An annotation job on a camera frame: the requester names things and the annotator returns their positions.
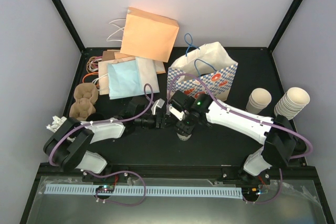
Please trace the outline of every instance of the blue bag handle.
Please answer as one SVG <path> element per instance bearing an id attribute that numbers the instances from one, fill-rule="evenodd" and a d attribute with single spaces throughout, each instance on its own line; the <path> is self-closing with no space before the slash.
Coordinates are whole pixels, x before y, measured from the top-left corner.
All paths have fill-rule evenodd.
<path id="1" fill-rule="evenodd" d="M 190 36 L 190 39 L 191 39 L 191 42 L 190 42 L 190 43 L 187 41 L 187 38 L 186 38 L 187 35 Z M 186 57 L 187 57 L 187 54 L 188 54 L 189 49 L 190 49 L 191 47 L 197 48 L 197 49 L 199 50 L 199 47 L 196 47 L 196 46 L 193 45 L 193 37 L 191 37 L 191 34 L 190 34 L 190 33 L 186 33 L 186 34 L 184 35 L 184 41 L 185 41 L 185 42 L 187 43 L 187 45 L 188 45 L 188 48 L 187 48 L 187 50 L 185 51 L 185 56 L 186 56 Z"/>
<path id="2" fill-rule="evenodd" d="M 201 62 L 203 62 L 203 63 L 205 63 L 205 64 L 207 64 L 209 67 L 212 67 L 212 69 L 213 69 L 215 72 L 217 71 L 212 65 L 210 65 L 210 64 L 207 63 L 207 62 L 205 62 L 204 60 L 196 59 L 196 60 L 194 61 L 194 66 L 195 66 L 195 68 L 196 68 L 196 71 L 197 71 L 197 73 L 198 73 L 198 77 L 199 77 L 199 78 L 201 77 L 201 73 L 199 72 L 199 70 L 198 70 L 198 68 L 197 68 L 197 66 L 196 66 L 196 62 L 197 62 L 198 60 L 201 61 Z"/>

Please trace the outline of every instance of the stack of cups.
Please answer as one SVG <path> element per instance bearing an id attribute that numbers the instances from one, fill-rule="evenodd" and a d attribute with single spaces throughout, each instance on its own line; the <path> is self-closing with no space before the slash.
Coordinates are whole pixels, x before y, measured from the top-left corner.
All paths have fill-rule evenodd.
<path id="1" fill-rule="evenodd" d="M 308 103 L 310 97 L 301 88 L 290 88 L 274 108 L 275 115 L 283 115 L 288 120 L 293 119 Z"/>
<path id="2" fill-rule="evenodd" d="M 246 111 L 252 114 L 258 114 L 271 102 L 272 96 L 266 89 L 255 89 L 248 98 Z"/>

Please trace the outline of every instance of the orange paper bag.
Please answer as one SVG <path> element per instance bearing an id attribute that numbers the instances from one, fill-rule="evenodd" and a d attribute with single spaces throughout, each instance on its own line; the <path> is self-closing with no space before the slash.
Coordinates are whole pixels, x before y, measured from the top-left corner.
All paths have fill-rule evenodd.
<path id="1" fill-rule="evenodd" d="M 178 26 L 173 19 L 129 7 L 120 52 L 168 62 Z"/>

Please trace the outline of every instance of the wall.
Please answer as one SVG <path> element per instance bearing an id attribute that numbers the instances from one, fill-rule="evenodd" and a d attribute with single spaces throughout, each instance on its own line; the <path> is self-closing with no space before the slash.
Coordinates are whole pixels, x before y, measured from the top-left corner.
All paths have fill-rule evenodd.
<path id="1" fill-rule="evenodd" d="M 176 19 L 175 46 L 219 41 L 228 47 L 267 47 L 292 0 L 62 0 L 86 47 L 119 47 L 106 42 L 117 29 L 108 22 L 125 18 L 129 6 Z M 118 32 L 113 39 L 121 39 Z"/>
<path id="2" fill-rule="evenodd" d="M 302 87 L 310 104 L 295 118 L 298 131 L 313 144 L 307 158 L 317 167 L 336 217 L 336 1 L 304 0 L 274 56 L 285 89 Z"/>
<path id="3" fill-rule="evenodd" d="M 80 52 L 51 0 L 0 0 L 0 216 L 19 223 Z"/>

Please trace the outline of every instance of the checkered paper bag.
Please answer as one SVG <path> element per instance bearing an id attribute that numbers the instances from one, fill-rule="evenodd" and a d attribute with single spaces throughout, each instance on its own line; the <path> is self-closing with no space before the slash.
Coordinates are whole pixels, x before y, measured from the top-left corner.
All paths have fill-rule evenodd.
<path id="1" fill-rule="evenodd" d="M 180 73 L 198 76 L 219 100 L 226 101 L 238 63 L 235 62 L 219 42 L 205 44 L 179 57 L 168 69 L 167 92 L 174 77 Z M 205 88 L 187 76 L 178 78 L 173 85 L 171 96 L 177 90 L 197 98 L 206 93 Z"/>

